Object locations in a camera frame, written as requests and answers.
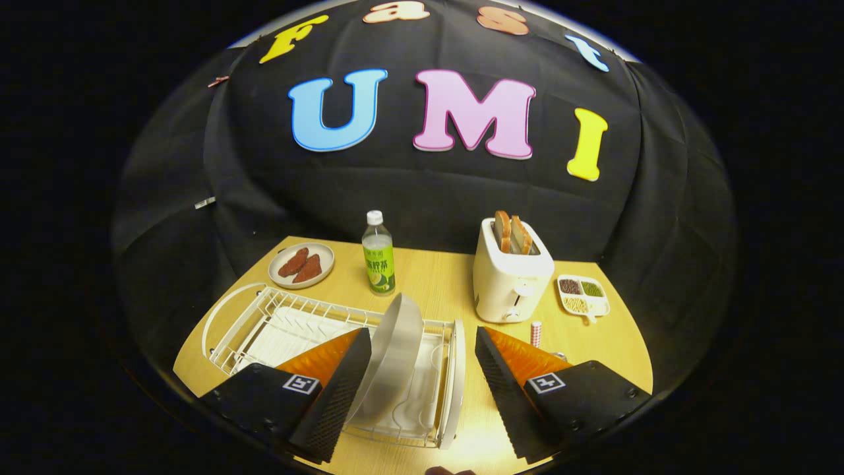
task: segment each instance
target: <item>yellow letter i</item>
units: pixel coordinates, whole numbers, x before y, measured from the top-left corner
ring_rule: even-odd
[[[569,160],[567,170],[575,177],[594,182],[598,179],[598,152],[601,149],[601,136],[607,129],[607,121],[595,112],[578,107],[575,117],[581,123],[580,137],[577,139],[575,157]]]

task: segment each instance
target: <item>white plate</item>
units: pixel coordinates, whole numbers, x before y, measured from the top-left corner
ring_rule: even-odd
[[[296,282],[293,283],[293,280],[296,278],[296,274],[292,276],[282,277],[279,275],[279,269],[282,268],[287,261],[292,258],[297,251],[301,248],[308,248],[308,257],[311,257],[313,254],[319,256],[319,265],[322,267],[322,273],[308,279],[304,282]],[[317,282],[324,279],[331,269],[334,268],[334,251],[331,250],[325,244],[320,243],[302,243],[290,246],[289,248],[283,249],[281,252],[276,254],[273,260],[269,263],[269,278],[273,279],[273,282],[279,284],[279,286],[289,289],[298,289],[298,288],[305,288],[310,287]]]
[[[372,336],[372,356],[346,422],[372,426],[397,403],[414,374],[425,325],[419,305],[399,293]]]

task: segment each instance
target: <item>white dish rack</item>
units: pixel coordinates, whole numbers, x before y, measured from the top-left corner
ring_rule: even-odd
[[[358,328],[371,328],[384,314],[326,303],[266,286],[243,310],[223,337],[206,343],[219,310],[241,287],[211,312],[203,331],[203,355],[227,376],[251,363],[276,367],[325,342]],[[371,426],[347,423],[343,432],[380,442],[447,449],[457,432],[463,404],[466,342],[463,322],[423,319],[424,332],[402,400]]]

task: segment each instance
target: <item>bread slice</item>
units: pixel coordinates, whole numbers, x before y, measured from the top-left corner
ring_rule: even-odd
[[[498,210],[495,212],[495,235],[499,238],[498,244],[500,250],[504,254],[510,253],[510,217],[506,211]]]
[[[522,224],[522,220],[520,220],[517,215],[513,215],[513,219],[511,221],[511,232],[513,241],[516,244],[516,249],[519,250],[519,253],[530,254],[530,248],[533,246],[533,238],[530,237],[528,230],[525,229],[525,225]]]

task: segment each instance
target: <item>white toaster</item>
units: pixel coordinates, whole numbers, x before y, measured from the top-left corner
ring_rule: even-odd
[[[505,254],[495,242],[495,218],[480,223],[478,249],[472,268],[475,311],[492,323],[516,323],[529,319],[554,274],[554,260],[533,228],[530,254]]]

